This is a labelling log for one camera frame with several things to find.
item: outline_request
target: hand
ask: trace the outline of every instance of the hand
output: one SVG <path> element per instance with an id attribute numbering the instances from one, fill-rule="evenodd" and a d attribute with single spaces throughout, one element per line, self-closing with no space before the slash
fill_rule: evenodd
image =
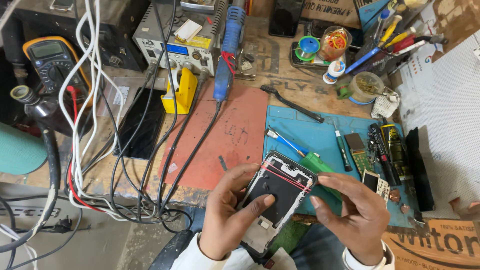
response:
<path id="1" fill-rule="evenodd" d="M 373 266 L 384 257 L 382 233 L 390 221 L 390 213 L 382 197 L 352 176 L 321 173 L 318 182 L 342 193 L 342 217 L 322 199 L 310 196 L 317 219 L 331 230 L 362 264 Z"/>
<path id="2" fill-rule="evenodd" d="M 273 195 L 265 194 L 253 200 L 239 212 L 237 202 L 243 198 L 243 189 L 258 164 L 242 164 L 228 170 L 207 199 L 204 227 L 200 237 L 200 250 L 213 260 L 221 260 L 225 254 L 237 248 L 248 227 L 275 202 Z"/>

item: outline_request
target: jar of rubber bands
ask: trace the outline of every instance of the jar of rubber bands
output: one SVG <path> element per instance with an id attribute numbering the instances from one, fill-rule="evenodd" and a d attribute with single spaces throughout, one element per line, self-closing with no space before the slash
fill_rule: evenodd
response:
<path id="1" fill-rule="evenodd" d="M 325 30 L 317 55 L 325 61 L 332 62 L 342 56 L 351 43 L 352 35 L 345 28 L 331 26 Z"/>

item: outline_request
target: wooden workbench surface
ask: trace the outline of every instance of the wooden workbench surface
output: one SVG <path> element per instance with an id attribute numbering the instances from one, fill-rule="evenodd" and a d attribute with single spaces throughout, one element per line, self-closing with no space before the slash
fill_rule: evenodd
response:
<path id="1" fill-rule="evenodd" d="M 259 45 L 257 77 L 255 81 L 235 80 L 236 84 L 246 86 L 260 87 L 263 84 L 274 86 L 280 94 L 288 100 L 291 100 L 308 110 L 320 111 L 326 113 L 341 114 L 362 118 L 370 118 L 371 106 L 361 106 L 347 100 L 338 100 L 334 87 L 323 82 L 323 72 L 316 70 L 297 69 L 290 65 L 288 54 L 290 45 L 293 41 L 298 41 L 303 36 L 303 25 L 299 26 L 295 38 L 273 37 L 268 35 L 268 20 L 263 18 L 248 17 L 246 20 L 245 39 L 250 42 L 257 42 Z M 142 77 L 138 72 L 104 68 L 111 76 Z M 270 95 L 269 105 L 283 106 L 274 96 Z M 108 117 L 97 117 L 98 131 L 97 138 L 90 146 L 84 160 L 89 160 L 96 154 L 107 142 L 108 137 L 112 135 L 113 129 Z M 173 121 L 173 115 L 166 116 L 160 135 L 163 135 L 170 127 Z M 64 172 L 68 161 L 68 154 L 71 150 L 71 140 L 57 134 L 60 160 Z M 158 189 L 158 176 L 156 175 L 160 166 L 165 144 L 157 152 L 156 158 L 151 166 L 146 181 L 146 191 L 151 198 L 156 198 Z M 117 158 L 110 155 L 96 164 L 84 177 L 84 186 L 87 192 L 92 194 L 109 194 L 110 178 L 112 167 Z M 143 175 L 146 161 L 125 159 L 126 170 L 134 183 L 139 186 Z M 49 174 L 48 165 L 45 164 L 37 171 L 26 175 L 10 175 L 0 173 L 0 181 L 28 184 L 40 187 L 48 187 Z M 137 198 L 137 193 L 128 184 L 125 176 L 121 172 L 121 165 L 117 167 L 115 176 L 115 196 Z M 170 185 L 166 185 L 163 190 L 169 190 Z M 171 203 L 178 203 L 187 206 L 205 207 L 206 197 L 209 191 L 185 186 L 178 186 L 175 194 L 171 198 Z"/>

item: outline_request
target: white glue bottle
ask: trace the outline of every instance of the white glue bottle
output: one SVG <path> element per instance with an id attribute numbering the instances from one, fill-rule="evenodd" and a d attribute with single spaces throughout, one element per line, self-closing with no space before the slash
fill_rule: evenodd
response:
<path id="1" fill-rule="evenodd" d="M 342 61 L 336 60 L 331 62 L 328 66 L 328 71 L 323 75 L 324 82 L 329 85 L 336 83 L 336 79 L 340 77 L 343 72 L 345 72 L 345 64 Z"/>

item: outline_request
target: mesh pen holder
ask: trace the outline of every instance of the mesh pen holder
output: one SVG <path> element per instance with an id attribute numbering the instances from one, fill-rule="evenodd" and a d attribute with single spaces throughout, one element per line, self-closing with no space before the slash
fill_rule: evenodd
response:
<path id="1" fill-rule="evenodd" d="M 372 37 L 370 37 L 368 41 L 369 42 L 363 45 L 360 51 L 355 55 L 355 61 L 360 59 L 362 56 L 364 56 L 377 46 L 377 42 L 375 42 Z M 351 73 L 353 76 L 355 76 L 362 71 L 368 71 L 380 77 L 383 74 L 392 71 L 396 66 L 396 63 L 402 57 L 403 56 L 401 55 L 397 56 L 381 50 L 380 52 L 372 56 L 370 59 L 362 63 Z"/>

